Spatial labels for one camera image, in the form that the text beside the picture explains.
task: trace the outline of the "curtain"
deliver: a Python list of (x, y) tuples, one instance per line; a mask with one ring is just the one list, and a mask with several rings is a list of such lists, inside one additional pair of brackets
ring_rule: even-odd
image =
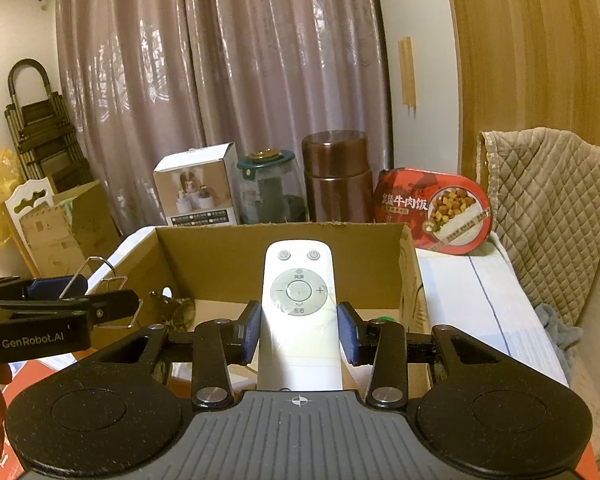
[(221, 142), (293, 150), (367, 133), (391, 163), (376, 0), (58, 0), (62, 90), (94, 174), (129, 233), (164, 223), (152, 170)]

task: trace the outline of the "circular directional pad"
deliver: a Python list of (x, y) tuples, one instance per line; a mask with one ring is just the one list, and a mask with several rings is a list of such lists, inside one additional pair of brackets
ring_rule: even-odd
[(271, 285), (271, 300), (290, 316), (308, 316), (320, 310), (328, 297), (327, 285), (309, 269), (289, 269)]
[(286, 294), (291, 301), (306, 301), (311, 297), (311, 285), (301, 280), (289, 283)]

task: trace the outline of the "blue gripper pad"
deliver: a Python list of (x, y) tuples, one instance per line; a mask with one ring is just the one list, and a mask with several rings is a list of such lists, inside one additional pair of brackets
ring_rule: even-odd
[[(27, 287), (27, 297), (30, 300), (55, 301), (71, 281), (71, 278), (72, 276), (59, 276), (58, 278), (34, 280), (33, 283)], [(78, 298), (79, 296), (84, 296), (88, 286), (87, 279), (83, 275), (78, 274), (78, 277), (64, 296), (66, 298)]]
[(260, 339), (260, 317), (262, 316), (262, 306), (258, 304), (251, 311), (250, 316), (244, 324), (244, 344), (242, 345), (242, 358), (244, 362), (250, 363), (256, 352), (256, 346)]
[(336, 311), (338, 313), (338, 336), (340, 337), (340, 344), (347, 358), (347, 363), (354, 365), (358, 362), (358, 333), (356, 323), (343, 304), (339, 303)]

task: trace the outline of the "wooden door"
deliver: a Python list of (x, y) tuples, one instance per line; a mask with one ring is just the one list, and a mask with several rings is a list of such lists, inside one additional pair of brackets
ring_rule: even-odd
[(459, 169), (481, 131), (547, 126), (600, 146), (600, 0), (451, 0), (461, 79)]

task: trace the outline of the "beige quilted cover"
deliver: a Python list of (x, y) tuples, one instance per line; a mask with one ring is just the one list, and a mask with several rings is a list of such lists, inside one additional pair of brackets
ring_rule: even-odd
[(548, 128), (482, 136), (494, 230), (520, 285), (572, 326), (600, 260), (600, 148)]

